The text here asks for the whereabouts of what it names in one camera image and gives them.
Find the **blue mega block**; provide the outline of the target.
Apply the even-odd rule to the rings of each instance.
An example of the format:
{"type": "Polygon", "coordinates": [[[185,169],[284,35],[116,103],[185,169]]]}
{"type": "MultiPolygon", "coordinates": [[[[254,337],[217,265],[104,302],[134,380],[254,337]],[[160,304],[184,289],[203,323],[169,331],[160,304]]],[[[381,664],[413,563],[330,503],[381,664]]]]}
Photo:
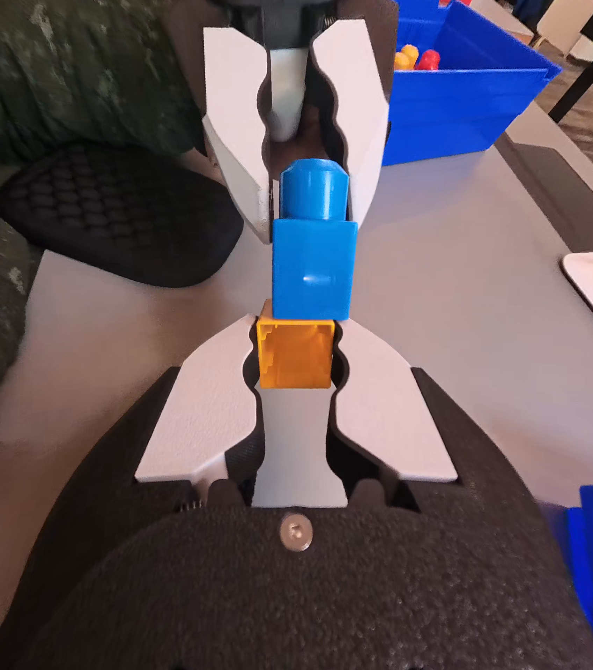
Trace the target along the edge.
{"type": "Polygon", "coordinates": [[[349,176],[329,159],[292,162],[280,176],[272,227],[272,309],[278,320],[349,317],[359,224],[349,176]]]}

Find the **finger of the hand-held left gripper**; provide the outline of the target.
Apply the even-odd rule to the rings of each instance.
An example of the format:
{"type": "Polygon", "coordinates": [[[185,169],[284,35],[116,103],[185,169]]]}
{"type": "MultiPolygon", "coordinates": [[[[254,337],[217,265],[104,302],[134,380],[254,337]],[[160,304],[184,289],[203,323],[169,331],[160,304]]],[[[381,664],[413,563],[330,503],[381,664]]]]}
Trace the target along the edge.
{"type": "Polygon", "coordinates": [[[203,127],[236,209],[270,244],[271,186],[263,155],[267,127],[259,94],[268,81],[265,47],[234,28],[203,29],[203,127]]]}
{"type": "Polygon", "coordinates": [[[309,45],[309,66],[322,142],[349,177],[347,213],[361,226],[376,193],[389,115],[365,19],[338,19],[320,32],[309,45]]]}

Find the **person's left forearm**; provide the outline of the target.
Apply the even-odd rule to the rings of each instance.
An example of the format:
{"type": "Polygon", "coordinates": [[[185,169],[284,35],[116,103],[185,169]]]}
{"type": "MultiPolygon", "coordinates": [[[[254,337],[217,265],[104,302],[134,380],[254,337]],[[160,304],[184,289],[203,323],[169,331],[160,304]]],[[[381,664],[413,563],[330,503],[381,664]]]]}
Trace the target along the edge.
{"type": "Polygon", "coordinates": [[[173,1],[0,1],[0,163],[75,140],[205,151],[164,20],[173,1]]]}

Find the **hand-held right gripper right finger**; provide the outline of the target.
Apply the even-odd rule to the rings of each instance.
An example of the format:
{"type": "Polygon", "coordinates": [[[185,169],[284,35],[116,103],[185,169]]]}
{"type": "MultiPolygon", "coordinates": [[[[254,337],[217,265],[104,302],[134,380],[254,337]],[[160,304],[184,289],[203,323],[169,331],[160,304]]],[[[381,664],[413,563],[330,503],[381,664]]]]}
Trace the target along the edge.
{"type": "Polygon", "coordinates": [[[354,320],[339,322],[341,361],[334,434],[400,481],[453,482],[458,475],[409,362],[354,320]]]}

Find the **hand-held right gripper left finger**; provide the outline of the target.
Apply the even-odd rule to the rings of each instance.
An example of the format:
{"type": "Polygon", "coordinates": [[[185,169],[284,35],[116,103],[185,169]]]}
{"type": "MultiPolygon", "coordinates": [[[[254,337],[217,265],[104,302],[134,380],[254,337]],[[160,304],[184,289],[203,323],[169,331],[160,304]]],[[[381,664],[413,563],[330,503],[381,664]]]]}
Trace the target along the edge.
{"type": "Polygon", "coordinates": [[[201,344],[183,362],[134,477],[138,482],[189,481],[208,489],[229,477],[226,453],[257,423],[254,386],[243,364],[254,346],[247,314],[201,344]]]}

